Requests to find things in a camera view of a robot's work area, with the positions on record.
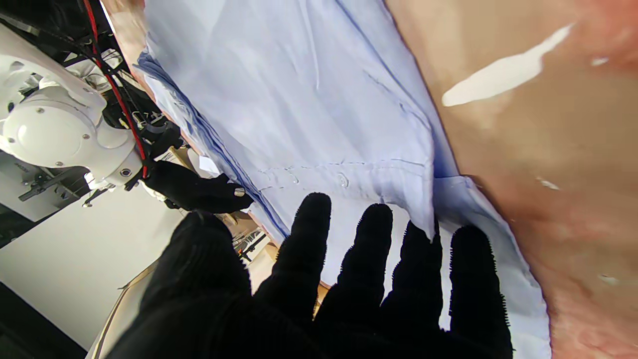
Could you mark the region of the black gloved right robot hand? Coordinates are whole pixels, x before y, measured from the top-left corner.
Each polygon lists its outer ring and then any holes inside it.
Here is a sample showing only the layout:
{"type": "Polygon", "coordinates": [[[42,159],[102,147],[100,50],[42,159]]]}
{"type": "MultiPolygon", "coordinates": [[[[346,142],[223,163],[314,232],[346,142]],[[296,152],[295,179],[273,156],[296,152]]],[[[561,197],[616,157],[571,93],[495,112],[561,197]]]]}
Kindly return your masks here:
{"type": "Polygon", "coordinates": [[[202,178],[189,168],[167,161],[157,161],[142,182],[187,211],[213,214],[233,213],[253,204],[244,187],[230,181],[226,174],[202,178]]]}

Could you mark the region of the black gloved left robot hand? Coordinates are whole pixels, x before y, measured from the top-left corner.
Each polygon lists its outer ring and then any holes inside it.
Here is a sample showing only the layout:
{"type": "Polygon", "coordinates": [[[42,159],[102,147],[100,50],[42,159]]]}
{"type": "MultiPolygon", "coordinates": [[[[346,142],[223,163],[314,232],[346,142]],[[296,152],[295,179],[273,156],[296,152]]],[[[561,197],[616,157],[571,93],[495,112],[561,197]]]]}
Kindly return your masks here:
{"type": "Polygon", "coordinates": [[[509,322],[492,247],[473,225],[451,239],[449,331],[442,244],[408,223],[392,290],[384,293],[393,215],[369,206],[337,282],[314,310],[332,202],[310,193],[271,275],[253,292],[230,232],[189,213],[157,262],[139,313],[109,359],[511,359],[509,322]]]}

